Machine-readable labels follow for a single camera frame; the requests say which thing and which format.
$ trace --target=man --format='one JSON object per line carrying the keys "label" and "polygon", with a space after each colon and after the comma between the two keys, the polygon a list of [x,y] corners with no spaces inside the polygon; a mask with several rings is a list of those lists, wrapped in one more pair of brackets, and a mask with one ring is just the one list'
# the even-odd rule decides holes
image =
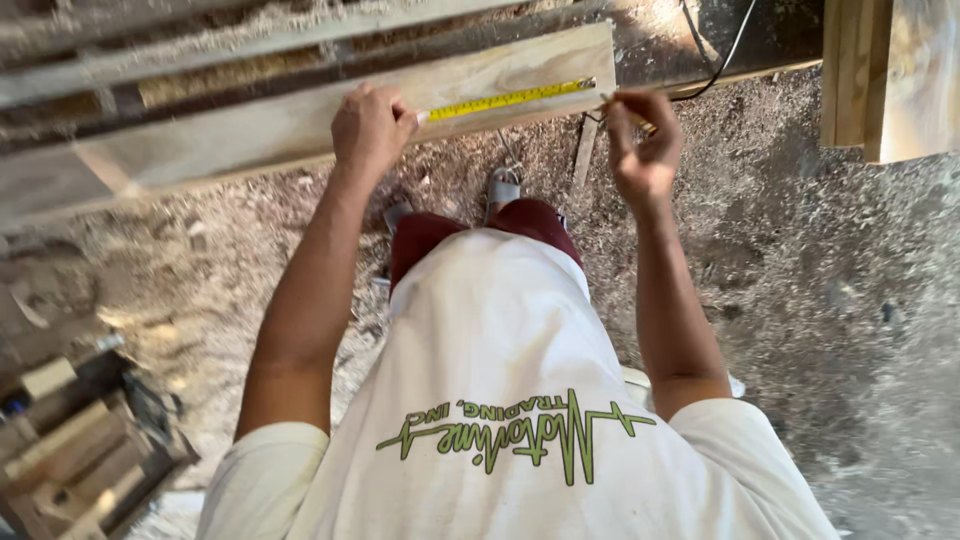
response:
{"label": "man", "polygon": [[[629,111],[657,127],[638,146]],[[398,90],[360,85],[333,121],[337,164],[264,317],[200,538],[837,536],[763,413],[731,398],[671,215],[683,134],[669,102],[618,92],[607,116],[657,413],[628,397],[553,209],[496,200],[478,230],[396,223],[391,333],[328,438],[361,218],[418,126]]]}

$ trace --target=dirt floor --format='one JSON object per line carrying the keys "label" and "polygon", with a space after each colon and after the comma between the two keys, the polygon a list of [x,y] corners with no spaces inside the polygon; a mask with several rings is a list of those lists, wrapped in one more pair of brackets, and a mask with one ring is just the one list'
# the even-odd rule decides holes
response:
{"label": "dirt floor", "polygon": [[[837,528],[847,538],[952,537],[960,156],[874,167],[859,150],[821,149],[819,94],[814,68],[677,106],[687,146],[676,212],[690,271],[745,399],[770,417]],[[581,121],[504,136],[526,195],[566,214],[594,306],[621,362],[639,366],[634,224],[606,169],[605,135],[586,188],[573,190]],[[389,331],[387,291],[372,282],[390,251],[379,214],[406,196],[476,225],[486,176],[508,161],[496,132],[422,144],[377,190],[337,357],[335,424]],[[127,338],[125,352],[182,396],[182,426],[204,459],[178,488],[203,488],[229,446],[263,308],[328,172],[250,178],[6,236],[10,254],[60,246],[19,259],[35,292],[86,299]],[[70,244],[79,249],[62,249]],[[40,278],[51,272],[60,279]]]}

